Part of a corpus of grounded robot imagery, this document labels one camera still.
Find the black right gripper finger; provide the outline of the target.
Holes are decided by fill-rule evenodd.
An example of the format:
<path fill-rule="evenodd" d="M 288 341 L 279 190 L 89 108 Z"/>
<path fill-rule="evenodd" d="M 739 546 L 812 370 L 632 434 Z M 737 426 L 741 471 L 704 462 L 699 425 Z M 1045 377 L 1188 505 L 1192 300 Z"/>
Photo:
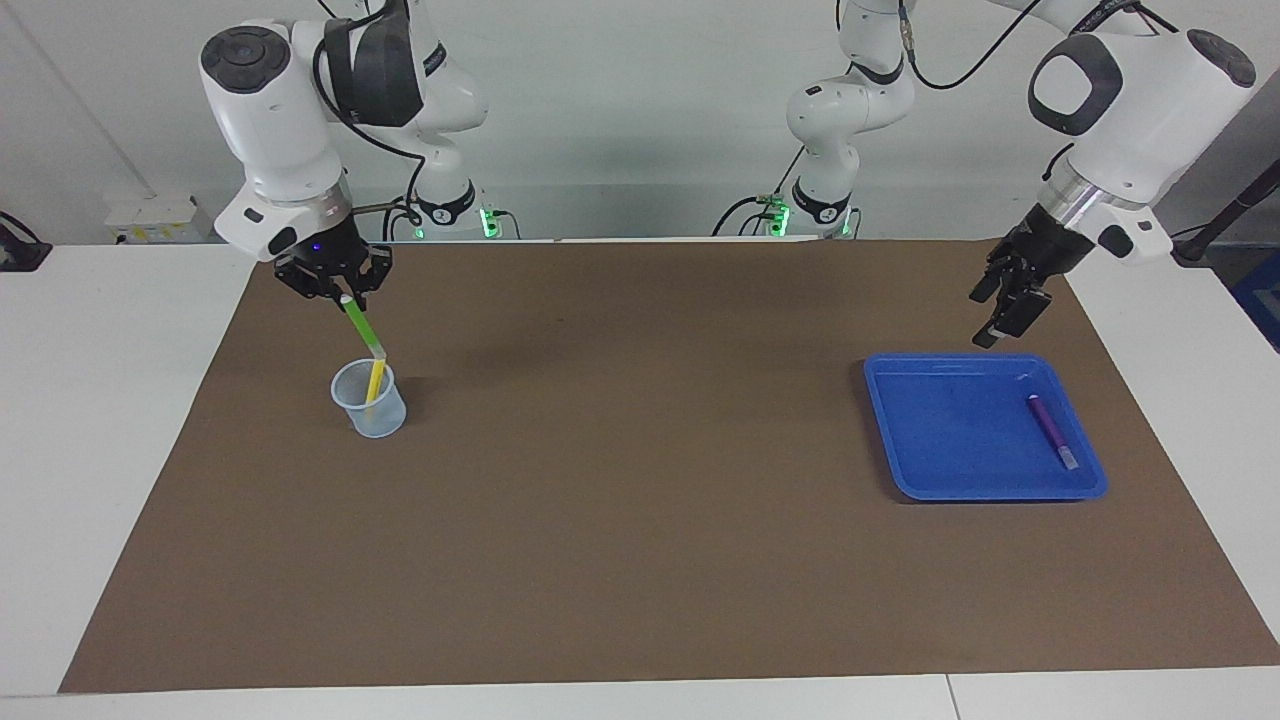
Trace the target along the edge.
<path fill-rule="evenodd" d="M 278 258 L 275 278 L 305 299 L 335 300 L 337 284 L 330 275 L 316 273 L 298 258 Z"/>
<path fill-rule="evenodd" d="M 361 249 L 364 252 L 346 264 L 349 296 L 358 309 L 367 310 L 367 295 L 381 287 L 393 268 L 392 249 Z"/>

